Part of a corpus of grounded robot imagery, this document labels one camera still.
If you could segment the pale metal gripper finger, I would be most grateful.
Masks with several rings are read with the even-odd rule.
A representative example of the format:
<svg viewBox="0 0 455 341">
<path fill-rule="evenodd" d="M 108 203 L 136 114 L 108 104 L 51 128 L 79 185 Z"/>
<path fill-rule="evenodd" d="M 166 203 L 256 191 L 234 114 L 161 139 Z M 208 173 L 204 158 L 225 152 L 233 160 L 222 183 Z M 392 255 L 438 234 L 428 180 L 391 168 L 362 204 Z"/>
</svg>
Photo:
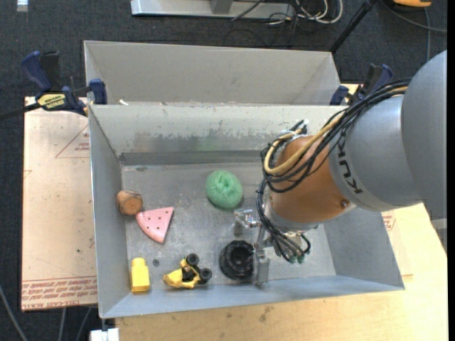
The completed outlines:
<svg viewBox="0 0 455 341">
<path fill-rule="evenodd" d="M 254 285 L 261 285 L 269 281 L 270 259 L 264 250 L 256 250 L 254 257 L 254 271 L 252 282 Z"/>
<path fill-rule="evenodd" d="M 258 227 L 258 221 L 255 219 L 253 210 L 244 208 L 234 210 L 233 233 L 235 236 L 241 236 L 246 229 L 255 227 Z"/>
</svg>

